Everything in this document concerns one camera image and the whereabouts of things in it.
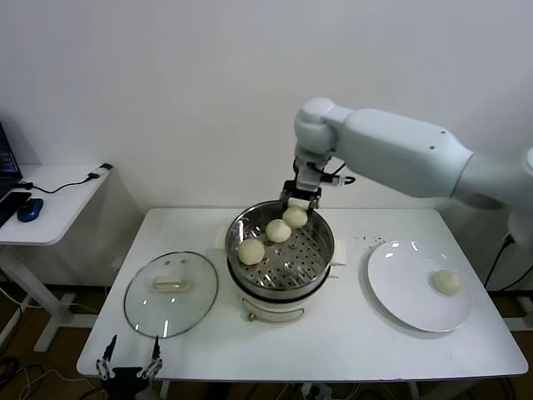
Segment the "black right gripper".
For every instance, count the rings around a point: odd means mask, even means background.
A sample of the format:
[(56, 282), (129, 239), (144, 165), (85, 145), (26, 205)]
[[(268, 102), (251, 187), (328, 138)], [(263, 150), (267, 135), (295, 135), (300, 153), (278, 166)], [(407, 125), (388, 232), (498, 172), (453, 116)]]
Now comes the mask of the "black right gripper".
[(282, 213), (287, 210), (291, 198), (309, 202), (306, 213), (312, 215), (314, 211), (319, 208), (321, 188), (319, 187), (316, 190), (311, 191), (300, 189), (296, 186), (296, 180), (287, 180), (283, 184), (279, 197)]

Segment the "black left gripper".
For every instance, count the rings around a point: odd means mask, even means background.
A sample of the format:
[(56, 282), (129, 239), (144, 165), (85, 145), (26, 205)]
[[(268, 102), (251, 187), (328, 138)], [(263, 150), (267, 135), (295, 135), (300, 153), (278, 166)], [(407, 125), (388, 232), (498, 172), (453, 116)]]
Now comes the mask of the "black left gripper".
[(111, 377), (109, 363), (117, 343), (117, 336), (112, 337), (106, 346), (101, 358), (96, 361), (97, 374), (102, 380), (102, 388), (110, 400), (134, 400), (135, 396), (147, 388), (147, 380), (153, 379), (162, 369), (161, 348), (159, 337), (155, 337), (152, 349), (152, 358), (148, 365), (143, 367), (115, 367)]

